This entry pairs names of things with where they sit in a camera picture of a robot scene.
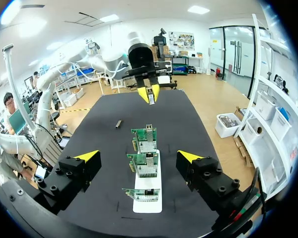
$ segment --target glasses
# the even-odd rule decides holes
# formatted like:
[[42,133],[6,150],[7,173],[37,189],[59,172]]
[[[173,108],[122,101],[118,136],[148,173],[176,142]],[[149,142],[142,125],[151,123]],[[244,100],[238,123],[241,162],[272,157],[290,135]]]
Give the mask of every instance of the glasses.
[[12,99],[10,102],[6,103],[6,106],[9,107],[14,102],[14,99]]

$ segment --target computer monitor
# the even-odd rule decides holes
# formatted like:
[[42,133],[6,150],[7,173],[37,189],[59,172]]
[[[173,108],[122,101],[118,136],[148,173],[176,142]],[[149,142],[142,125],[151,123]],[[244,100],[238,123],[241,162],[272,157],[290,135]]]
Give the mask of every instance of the computer monitor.
[[[29,102],[23,104],[25,110],[28,114],[30,114],[30,107]],[[25,126],[25,120],[20,112],[20,110],[16,110],[10,117],[9,117],[10,124],[12,129],[14,130],[15,134],[19,134]]]

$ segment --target red fire extinguisher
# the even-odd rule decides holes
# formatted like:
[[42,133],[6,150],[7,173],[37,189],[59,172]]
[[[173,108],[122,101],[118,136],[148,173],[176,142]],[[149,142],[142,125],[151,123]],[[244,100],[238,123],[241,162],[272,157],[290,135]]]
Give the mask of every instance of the red fire extinguisher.
[[215,77],[217,78],[218,77],[218,74],[221,72],[220,68],[217,68],[217,71],[215,73]]

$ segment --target black table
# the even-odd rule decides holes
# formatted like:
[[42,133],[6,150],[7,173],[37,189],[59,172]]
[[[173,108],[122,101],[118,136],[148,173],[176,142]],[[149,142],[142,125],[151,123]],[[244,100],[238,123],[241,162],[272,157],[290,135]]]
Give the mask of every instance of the black table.
[[[118,120],[124,120],[119,129]],[[157,128],[161,154],[162,212],[133,212],[122,188],[134,188],[127,153],[134,153],[131,128]],[[177,150],[217,159],[212,142],[183,91],[161,91],[155,105],[137,93],[101,97],[76,129],[61,158],[100,150],[102,168],[85,193],[58,216],[90,230],[126,236],[196,238],[211,231],[217,213],[191,193],[175,167]]]

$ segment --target circuit board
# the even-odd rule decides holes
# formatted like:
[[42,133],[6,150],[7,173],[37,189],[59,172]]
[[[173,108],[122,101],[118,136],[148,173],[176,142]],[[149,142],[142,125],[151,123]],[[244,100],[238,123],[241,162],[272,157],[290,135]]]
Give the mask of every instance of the circuit board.
[[157,177],[157,153],[127,154],[127,157],[130,159],[129,166],[132,172],[136,172],[140,178]]
[[126,189],[125,193],[137,202],[157,202],[160,189]]
[[140,153],[154,153],[157,149],[157,130],[151,124],[146,125],[143,129],[131,129],[133,138],[133,146],[135,151]]

